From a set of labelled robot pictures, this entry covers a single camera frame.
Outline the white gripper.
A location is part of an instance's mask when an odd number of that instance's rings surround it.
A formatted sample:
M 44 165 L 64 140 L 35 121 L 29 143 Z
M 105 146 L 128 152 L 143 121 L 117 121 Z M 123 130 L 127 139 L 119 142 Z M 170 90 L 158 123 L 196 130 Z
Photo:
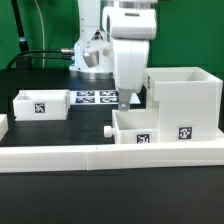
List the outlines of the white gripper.
M 150 44 L 157 31 L 154 9 L 105 7 L 102 26 L 110 37 L 118 109 L 129 110 L 132 93 L 144 82 Z

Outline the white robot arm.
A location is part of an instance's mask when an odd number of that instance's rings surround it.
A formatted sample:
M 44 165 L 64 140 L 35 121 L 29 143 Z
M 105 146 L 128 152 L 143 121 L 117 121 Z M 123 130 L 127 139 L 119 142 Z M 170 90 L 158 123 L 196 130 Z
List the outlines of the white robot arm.
M 127 111 L 141 91 L 150 41 L 157 31 L 158 0 L 78 0 L 80 36 L 74 44 L 72 75 L 114 79 L 118 108 Z

